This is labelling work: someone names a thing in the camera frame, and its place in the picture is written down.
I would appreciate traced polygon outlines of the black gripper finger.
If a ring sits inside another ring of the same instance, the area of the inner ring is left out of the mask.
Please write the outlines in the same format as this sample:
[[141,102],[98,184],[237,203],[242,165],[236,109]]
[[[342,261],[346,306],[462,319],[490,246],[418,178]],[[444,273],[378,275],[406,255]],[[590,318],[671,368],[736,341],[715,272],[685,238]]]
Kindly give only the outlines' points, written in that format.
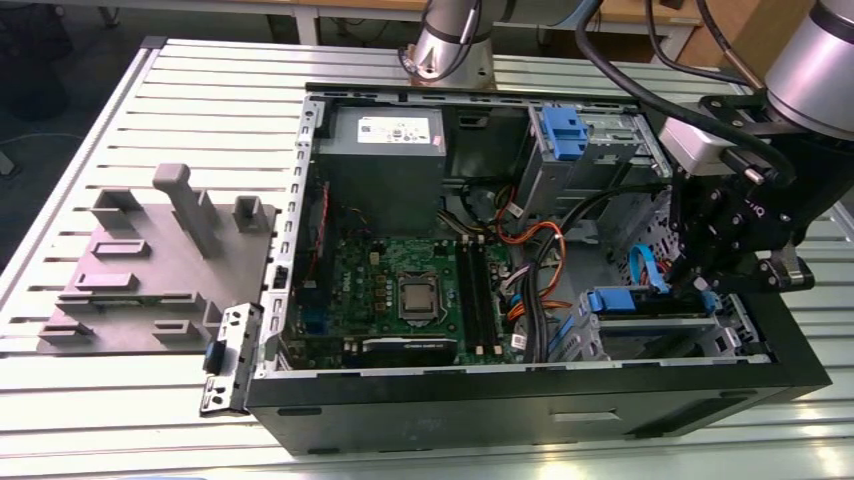
[[713,221],[721,209],[723,176],[689,176],[677,172],[669,199],[671,231],[677,237],[679,255],[668,274],[675,295],[693,290],[697,276],[707,275],[720,257],[720,238]]
[[716,270],[696,275],[689,282],[689,289],[713,292],[720,297],[752,293],[757,289],[756,265],[757,257],[753,253],[740,255]]

